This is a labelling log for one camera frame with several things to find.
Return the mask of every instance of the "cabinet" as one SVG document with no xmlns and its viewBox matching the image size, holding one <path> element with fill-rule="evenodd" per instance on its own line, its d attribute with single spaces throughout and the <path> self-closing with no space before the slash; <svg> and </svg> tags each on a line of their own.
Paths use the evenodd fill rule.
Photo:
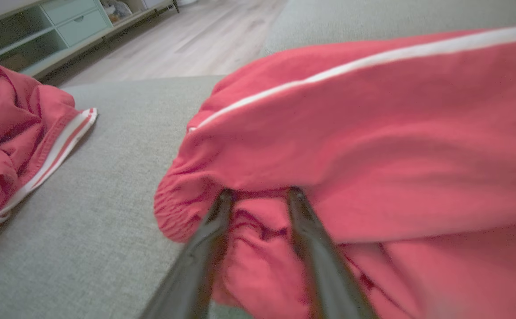
<svg viewBox="0 0 516 319">
<path fill-rule="evenodd" d="M 0 14 L 0 65 L 41 77 L 70 58 L 130 26 L 167 9 L 172 0 L 121 0 L 132 14 L 110 22 L 102 2 L 111 0 L 47 0 Z"/>
</svg>

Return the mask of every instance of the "drawer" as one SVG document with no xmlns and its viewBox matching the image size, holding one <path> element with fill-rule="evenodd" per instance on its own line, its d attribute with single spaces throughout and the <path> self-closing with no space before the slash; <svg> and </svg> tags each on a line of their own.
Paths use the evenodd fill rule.
<svg viewBox="0 0 516 319">
<path fill-rule="evenodd" d="M 90 37 L 107 27 L 99 10 L 80 16 L 57 28 L 69 46 Z"/>
<path fill-rule="evenodd" d="M 53 24 L 58 24 L 92 8 L 96 0 L 53 0 L 41 5 Z"/>
</svg>

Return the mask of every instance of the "red fabric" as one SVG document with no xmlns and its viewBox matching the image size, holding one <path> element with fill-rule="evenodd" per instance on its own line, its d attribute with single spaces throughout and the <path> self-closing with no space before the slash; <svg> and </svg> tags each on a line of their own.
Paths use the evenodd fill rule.
<svg viewBox="0 0 516 319">
<path fill-rule="evenodd" d="M 297 185 L 382 319 L 516 318 L 516 42 L 363 67 L 201 126 L 265 89 L 467 34 L 296 49 L 217 84 L 154 204 L 164 234 L 186 241 L 219 190 L 239 193 L 217 301 L 307 318 L 284 204 Z"/>
<path fill-rule="evenodd" d="M 76 115 L 68 93 L 0 66 L 0 208 L 39 171 Z"/>
</svg>

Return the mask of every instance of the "wooden floor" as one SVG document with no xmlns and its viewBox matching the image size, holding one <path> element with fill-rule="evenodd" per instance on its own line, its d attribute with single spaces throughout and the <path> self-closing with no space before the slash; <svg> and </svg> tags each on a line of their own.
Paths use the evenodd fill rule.
<svg viewBox="0 0 516 319">
<path fill-rule="evenodd" d="M 169 10 L 58 69 L 44 83 L 96 82 L 228 74 L 259 57 L 287 0 L 199 0 Z"/>
</svg>

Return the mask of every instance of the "gray sofa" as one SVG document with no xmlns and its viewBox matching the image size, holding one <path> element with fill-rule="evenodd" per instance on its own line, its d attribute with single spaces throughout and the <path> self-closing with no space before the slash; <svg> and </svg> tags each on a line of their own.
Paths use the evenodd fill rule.
<svg viewBox="0 0 516 319">
<path fill-rule="evenodd" d="M 516 0 L 290 0 L 262 52 L 516 25 Z M 181 246 L 152 196 L 185 125 L 221 77 L 67 89 L 95 126 L 0 227 L 0 319 L 133 319 Z M 249 318 L 213 305 L 211 318 Z"/>
</svg>

